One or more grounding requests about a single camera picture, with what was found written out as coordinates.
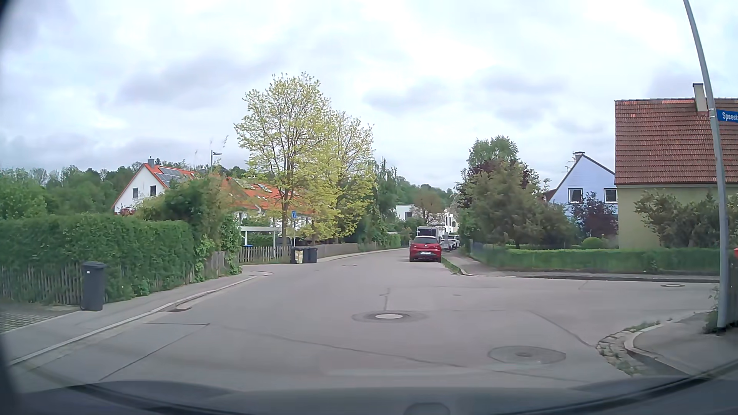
fence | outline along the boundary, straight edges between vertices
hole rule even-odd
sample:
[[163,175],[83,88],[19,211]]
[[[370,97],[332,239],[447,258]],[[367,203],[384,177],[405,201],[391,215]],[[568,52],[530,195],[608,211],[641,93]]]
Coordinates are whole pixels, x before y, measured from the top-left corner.
[[[374,251],[382,248],[376,242],[367,242],[364,244],[322,244],[313,246],[318,249],[318,258]],[[242,247],[241,251],[238,253],[238,261],[242,264],[275,260],[285,261],[289,258],[289,251],[291,248],[292,246],[284,245],[278,245],[276,247]]]
[[[204,263],[204,276],[217,278],[226,274],[229,267],[225,252],[215,252]],[[131,296],[147,295],[151,292],[173,289],[182,284],[189,284],[195,278],[193,268],[183,269],[176,277],[160,275],[127,276],[126,266],[108,267],[106,276],[111,281],[126,281]],[[65,265],[29,265],[28,267],[0,267],[0,298],[44,304],[66,304],[77,306],[82,301],[83,270],[80,262]],[[118,301],[124,298],[113,298]]]
[[728,273],[728,309],[725,324],[738,326],[738,259],[730,258]]
[[281,260],[289,257],[289,245],[276,247],[242,247],[238,252],[238,262],[262,262]]

manhole cover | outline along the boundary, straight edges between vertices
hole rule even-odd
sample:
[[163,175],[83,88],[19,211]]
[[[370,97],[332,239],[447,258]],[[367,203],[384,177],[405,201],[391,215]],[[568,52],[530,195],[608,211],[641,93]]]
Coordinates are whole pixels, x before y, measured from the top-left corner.
[[381,312],[363,312],[360,314],[352,315],[356,321],[362,322],[393,322],[393,323],[404,323],[407,321],[417,321],[426,318],[425,314],[419,312],[399,312],[399,311],[381,311]]
[[394,320],[396,318],[403,318],[404,316],[402,314],[377,314],[374,316],[375,318],[381,318],[382,320]]
[[487,356],[502,363],[546,365],[566,359],[566,353],[536,346],[503,346],[489,351]]

parked car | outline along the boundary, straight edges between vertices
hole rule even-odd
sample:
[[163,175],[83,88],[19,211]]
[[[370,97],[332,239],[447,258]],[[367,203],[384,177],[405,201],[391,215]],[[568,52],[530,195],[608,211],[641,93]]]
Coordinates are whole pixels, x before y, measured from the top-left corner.
[[416,236],[410,243],[410,262],[429,259],[441,262],[441,244],[434,236]]

cloud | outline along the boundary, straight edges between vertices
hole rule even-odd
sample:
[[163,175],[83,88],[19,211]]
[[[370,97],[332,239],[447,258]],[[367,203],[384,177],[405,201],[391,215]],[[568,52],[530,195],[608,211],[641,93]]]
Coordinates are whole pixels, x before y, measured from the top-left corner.
[[222,92],[234,83],[248,83],[274,72],[283,58],[278,54],[240,62],[225,53],[204,53],[163,69],[146,69],[123,81],[114,98],[118,105],[154,103],[182,109],[218,105]]
[[449,103],[449,87],[438,80],[422,80],[401,91],[373,90],[364,102],[392,115],[433,110]]

curb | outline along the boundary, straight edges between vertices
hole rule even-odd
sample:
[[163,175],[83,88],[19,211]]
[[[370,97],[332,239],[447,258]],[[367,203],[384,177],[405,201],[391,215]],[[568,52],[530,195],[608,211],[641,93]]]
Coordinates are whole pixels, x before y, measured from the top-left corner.
[[664,282],[664,283],[690,283],[690,284],[718,284],[720,281],[715,279],[694,279],[694,278],[680,278],[680,277],[666,277],[666,278],[648,278],[648,277],[594,277],[591,275],[490,275],[494,277],[506,277],[506,278],[545,278],[551,280],[586,280],[586,281],[639,281],[639,282]]
[[219,287],[219,288],[215,288],[215,289],[209,289],[207,291],[197,292],[195,294],[188,295],[187,297],[180,298],[179,300],[175,300],[175,301],[172,301],[170,303],[166,303],[163,306],[158,306],[157,308],[155,308],[155,309],[153,309],[151,311],[143,312],[143,313],[141,313],[139,315],[135,315],[133,317],[126,318],[125,320],[119,321],[117,323],[109,324],[107,326],[100,327],[99,329],[95,329],[95,330],[93,330],[93,331],[91,331],[89,333],[85,333],[83,335],[79,335],[77,337],[73,337],[73,338],[71,338],[69,340],[65,340],[65,341],[63,341],[61,343],[57,343],[55,345],[51,345],[49,347],[46,347],[45,349],[34,351],[31,354],[26,354],[25,356],[18,357],[16,359],[11,360],[9,366],[14,366],[14,365],[17,365],[19,363],[23,363],[26,360],[32,359],[32,358],[37,357],[37,356],[41,356],[42,354],[48,353],[48,352],[50,352],[52,350],[55,350],[55,349],[59,349],[60,347],[64,347],[64,346],[69,345],[69,344],[72,344],[72,343],[76,343],[76,342],[78,342],[80,340],[84,340],[84,339],[86,339],[88,337],[91,337],[91,336],[94,336],[94,335],[96,335],[98,333],[106,332],[106,331],[108,331],[110,329],[115,329],[116,327],[122,326],[122,325],[127,324],[127,323],[130,323],[132,321],[140,320],[140,319],[142,319],[144,317],[147,317],[147,316],[152,315],[154,313],[160,312],[160,311],[162,311],[164,309],[168,309],[168,308],[171,308],[171,307],[176,307],[176,306],[178,306],[181,303],[186,303],[186,302],[191,301],[191,300],[194,300],[196,298],[204,297],[205,295],[212,294],[212,293],[218,292],[218,291],[222,291],[223,289],[230,288],[230,287],[233,287],[233,286],[238,285],[238,284],[242,284],[242,283],[244,283],[246,281],[251,281],[254,278],[257,278],[257,276],[248,277],[248,278],[245,278],[243,280],[236,281],[234,283],[228,284],[228,285],[226,285],[224,287]]
[[336,261],[336,260],[344,259],[344,258],[351,258],[352,256],[367,255],[370,253],[399,251],[399,250],[406,250],[406,249],[407,247],[402,247],[402,248],[392,248],[391,250],[376,250],[376,251],[367,251],[367,252],[360,252],[360,253],[347,253],[344,255],[336,255],[336,256],[326,256],[325,258],[318,258],[318,262],[330,262],[330,261]]
[[650,351],[647,351],[647,350],[643,350],[643,349],[639,349],[638,347],[635,347],[635,345],[633,344],[633,342],[635,341],[635,339],[638,336],[642,335],[645,332],[650,332],[651,330],[656,330],[656,329],[659,329],[661,327],[668,326],[669,324],[678,323],[679,321],[682,321],[685,318],[689,318],[689,317],[691,317],[691,316],[693,316],[693,315],[695,315],[697,313],[701,313],[701,312],[705,312],[705,311],[709,311],[709,310],[695,311],[695,312],[692,312],[692,313],[687,314],[687,315],[682,315],[679,318],[675,318],[672,321],[667,321],[665,323],[656,324],[655,326],[650,326],[650,327],[646,327],[645,329],[638,330],[637,332],[634,332],[632,335],[628,336],[627,339],[625,339],[625,342],[623,343],[623,346],[625,347],[625,349],[628,351],[629,354],[631,354],[631,355],[634,355],[635,354],[635,355],[641,356],[646,361],[655,362],[657,365],[668,366],[671,369],[674,369],[676,371],[679,371],[679,372],[681,372],[681,373],[683,373],[685,375],[688,375],[688,376],[696,376],[698,374],[701,374],[700,371],[698,371],[698,370],[696,370],[696,369],[694,369],[694,368],[692,368],[690,366],[684,365],[684,364],[679,363],[679,362],[675,362],[675,361],[670,360],[670,359],[668,359],[668,358],[666,358],[666,357],[664,357],[664,356],[662,356],[660,354],[653,353],[653,352],[650,352]]

